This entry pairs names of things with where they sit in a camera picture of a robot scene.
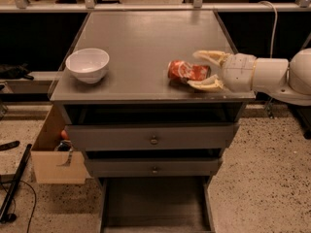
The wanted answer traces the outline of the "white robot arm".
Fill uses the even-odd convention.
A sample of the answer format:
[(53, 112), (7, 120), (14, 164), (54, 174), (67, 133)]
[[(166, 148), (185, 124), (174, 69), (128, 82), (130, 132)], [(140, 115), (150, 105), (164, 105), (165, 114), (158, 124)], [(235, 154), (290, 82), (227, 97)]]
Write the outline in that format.
[(188, 81), (195, 89), (261, 92), (289, 104), (311, 105), (310, 49), (301, 50), (291, 61), (217, 50), (198, 50), (193, 56), (219, 68), (217, 74), (203, 81)]

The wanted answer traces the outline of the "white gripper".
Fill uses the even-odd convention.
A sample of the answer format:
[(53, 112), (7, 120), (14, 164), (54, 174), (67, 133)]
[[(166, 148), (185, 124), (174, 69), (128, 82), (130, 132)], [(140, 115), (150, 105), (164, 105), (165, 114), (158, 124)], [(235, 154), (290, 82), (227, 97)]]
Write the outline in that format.
[(202, 81), (188, 81), (191, 87), (206, 92), (222, 92), (225, 86), (232, 92), (249, 92), (257, 58), (253, 55), (230, 54), (219, 50), (198, 50), (192, 56), (204, 59), (210, 65), (223, 66), (222, 80), (213, 75)]

